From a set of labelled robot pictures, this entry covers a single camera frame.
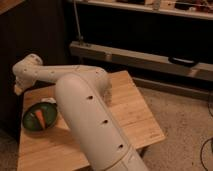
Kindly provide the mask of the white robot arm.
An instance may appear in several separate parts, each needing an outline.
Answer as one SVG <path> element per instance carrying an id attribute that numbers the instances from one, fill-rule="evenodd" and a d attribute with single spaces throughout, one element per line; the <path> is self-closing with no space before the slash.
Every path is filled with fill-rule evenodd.
<path id="1" fill-rule="evenodd" d="M 111 87 L 108 73 L 96 66 L 45 66 L 29 54 L 12 67 L 14 91 L 21 94 L 35 82 L 55 85 L 55 100 L 94 171 L 148 171 L 105 103 Z"/>

